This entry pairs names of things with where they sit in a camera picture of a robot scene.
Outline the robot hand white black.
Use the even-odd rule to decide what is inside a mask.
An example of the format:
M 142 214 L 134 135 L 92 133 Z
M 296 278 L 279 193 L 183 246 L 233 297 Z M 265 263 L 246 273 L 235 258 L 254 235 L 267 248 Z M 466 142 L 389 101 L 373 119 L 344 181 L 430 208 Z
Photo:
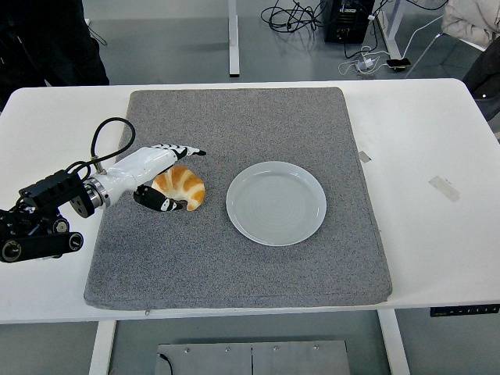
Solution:
M 126 191 L 134 193 L 135 202 L 158 212 L 182 208 L 196 210 L 205 199 L 205 185 L 200 177 L 175 163 L 188 155 L 204 155 L 197 148 L 179 145 L 143 147 L 110 167 L 105 174 L 95 174 L 95 186 L 102 204 L 117 203 Z

